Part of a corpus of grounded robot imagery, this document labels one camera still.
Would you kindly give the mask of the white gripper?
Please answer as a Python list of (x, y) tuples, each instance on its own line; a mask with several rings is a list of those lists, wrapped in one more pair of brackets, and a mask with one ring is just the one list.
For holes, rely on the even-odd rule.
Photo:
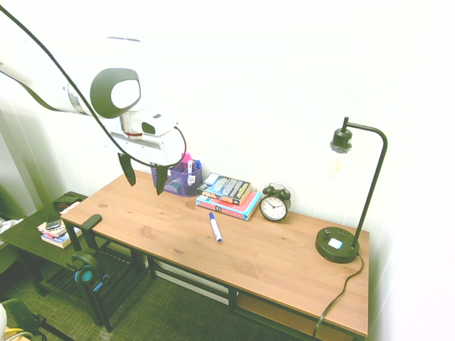
[(167, 180), (167, 166), (180, 163), (182, 159), (184, 136), (181, 130), (174, 127), (161, 136), (143, 134), (139, 139), (127, 138), (123, 133), (112, 129), (108, 129), (107, 132), (111, 138), (104, 135), (103, 142), (107, 148), (118, 153), (120, 166), (128, 183), (134, 186), (137, 181), (131, 158), (158, 164), (154, 168), (156, 193), (162, 194)]

